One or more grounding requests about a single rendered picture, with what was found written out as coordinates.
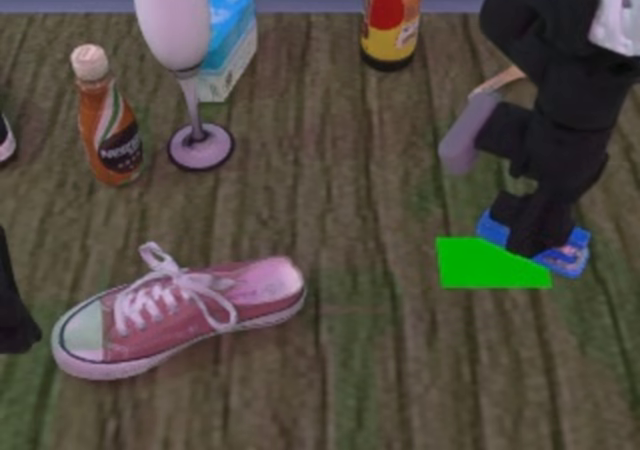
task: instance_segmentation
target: wooden floor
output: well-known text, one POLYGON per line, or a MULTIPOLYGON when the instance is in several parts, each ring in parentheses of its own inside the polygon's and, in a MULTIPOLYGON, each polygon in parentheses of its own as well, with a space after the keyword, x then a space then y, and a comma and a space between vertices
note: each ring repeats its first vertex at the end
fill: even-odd
MULTIPOLYGON (((593 259, 550 291, 445 291, 434 239, 470 235, 505 166, 445 177, 436 146, 506 62, 474 18, 429 16, 407 71, 358 57, 356 16, 262 16, 225 105, 223 169, 184 174, 165 144, 179 88, 132 17, 0 17, 3 108, 21 154, 0 172, 25 300, 46 330, 144 271, 153 240, 185 265, 291 255, 310 299, 281 327, 199 344, 120 383, 60 373, 44 341, 0 358, 1 450, 631 450, 640 448, 640 98, 630 97, 581 222, 593 259), (69 53, 102 44, 145 132, 148 167, 87 170, 69 53)), ((533 88, 508 98, 528 104, 533 88)))

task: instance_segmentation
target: bottle cap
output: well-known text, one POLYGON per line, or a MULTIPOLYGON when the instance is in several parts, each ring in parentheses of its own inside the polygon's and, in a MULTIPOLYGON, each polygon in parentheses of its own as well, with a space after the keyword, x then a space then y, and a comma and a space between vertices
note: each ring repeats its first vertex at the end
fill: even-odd
POLYGON ((71 67, 76 77, 91 82, 100 80, 109 73, 109 60, 102 47, 87 43, 73 50, 71 67))

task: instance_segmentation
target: glass stem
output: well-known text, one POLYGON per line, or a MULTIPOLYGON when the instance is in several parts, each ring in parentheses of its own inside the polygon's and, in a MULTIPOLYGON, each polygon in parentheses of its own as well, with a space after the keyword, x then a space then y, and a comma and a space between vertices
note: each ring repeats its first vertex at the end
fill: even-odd
POLYGON ((197 77, 179 78, 178 82, 182 88, 182 93, 187 101, 187 109, 189 110, 189 116, 191 117, 191 136, 189 140, 191 142, 202 142, 206 140, 207 134, 202 130, 202 123, 200 122, 200 114, 198 112, 198 86, 197 77))

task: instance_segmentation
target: red and yellow can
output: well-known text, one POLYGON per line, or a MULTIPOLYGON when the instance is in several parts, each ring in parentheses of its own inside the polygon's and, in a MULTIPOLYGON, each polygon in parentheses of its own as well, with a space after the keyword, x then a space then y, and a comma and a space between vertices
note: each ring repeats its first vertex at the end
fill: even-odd
POLYGON ((365 61, 380 70, 408 64, 418 41, 422 0, 365 0, 360 39, 365 61))

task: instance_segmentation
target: pink sneaker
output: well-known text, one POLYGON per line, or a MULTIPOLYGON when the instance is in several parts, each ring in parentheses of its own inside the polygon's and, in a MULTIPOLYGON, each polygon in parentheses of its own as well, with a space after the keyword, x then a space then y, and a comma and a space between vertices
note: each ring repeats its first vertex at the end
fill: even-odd
POLYGON ((89 380, 138 375, 205 338, 284 322, 304 303, 302 275, 286 257, 191 270, 153 242, 140 255, 150 273, 56 323, 51 346, 65 372, 89 380))

